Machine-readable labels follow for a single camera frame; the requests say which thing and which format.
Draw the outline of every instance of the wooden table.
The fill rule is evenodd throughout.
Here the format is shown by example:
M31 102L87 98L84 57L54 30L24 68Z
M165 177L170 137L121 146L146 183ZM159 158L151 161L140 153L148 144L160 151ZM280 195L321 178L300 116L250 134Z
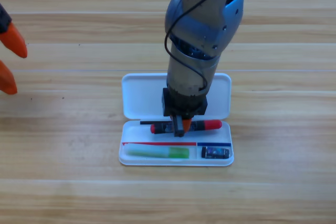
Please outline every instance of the wooden table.
M0 223L336 223L336 0L246 0L226 168L118 161L121 78L167 70L170 0L0 1L29 53L0 48Z

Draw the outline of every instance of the white plastic case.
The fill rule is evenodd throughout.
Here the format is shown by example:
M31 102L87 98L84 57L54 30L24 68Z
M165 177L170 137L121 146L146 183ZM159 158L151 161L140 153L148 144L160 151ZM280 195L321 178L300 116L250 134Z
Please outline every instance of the white plastic case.
M141 121L165 121L163 116L162 89L166 88L166 73L131 73L122 79L123 111L129 121L124 124L119 148L119 161L124 165L144 166L228 166L234 161L230 126L223 122L218 130L187 132L184 137L174 137L173 133L152 134L150 125ZM216 73L207 95L208 107L205 115L193 120L223 120L230 113L231 78L224 73ZM123 151L125 143L183 142L211 145L229 149L228 159L201 158L202 146L179 146L190 149L188 159L150 158L130 156Z

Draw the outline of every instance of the silver robot arm segment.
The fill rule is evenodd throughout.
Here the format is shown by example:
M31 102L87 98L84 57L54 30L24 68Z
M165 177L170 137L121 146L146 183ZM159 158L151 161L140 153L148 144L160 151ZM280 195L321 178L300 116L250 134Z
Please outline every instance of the silver robot arm segment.
M166 33L181 15L200 1L171 0L165 18ZM206 95L220 56L240 25L243 7L244 0L206 0L183 16L168 34L172 41L171 54L177 61L170 58L167 88L163 90L163 112L164 116L173 118L175 136L184 135L181 120L205 113Z

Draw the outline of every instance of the blue stripe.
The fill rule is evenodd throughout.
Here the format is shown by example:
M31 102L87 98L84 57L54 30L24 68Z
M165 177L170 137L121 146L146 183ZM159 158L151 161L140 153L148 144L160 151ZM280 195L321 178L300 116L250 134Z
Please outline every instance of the blue stripe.
M223 146L223 147L231 147L231 143L197 143L197 146Z

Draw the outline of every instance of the orange object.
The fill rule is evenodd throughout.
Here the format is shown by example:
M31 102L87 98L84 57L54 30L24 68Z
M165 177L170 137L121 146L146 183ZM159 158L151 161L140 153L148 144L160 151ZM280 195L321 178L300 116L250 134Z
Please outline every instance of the orange object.
M27 58L27 47L24 38L14 26L13 22L9 23L8 30L0 34L0 40L16 55L21 58Z
M2 61L0 61L0 90L6 94L17 93L14 76Z
M188 132L191 126L191 119L182 120L184 132Z

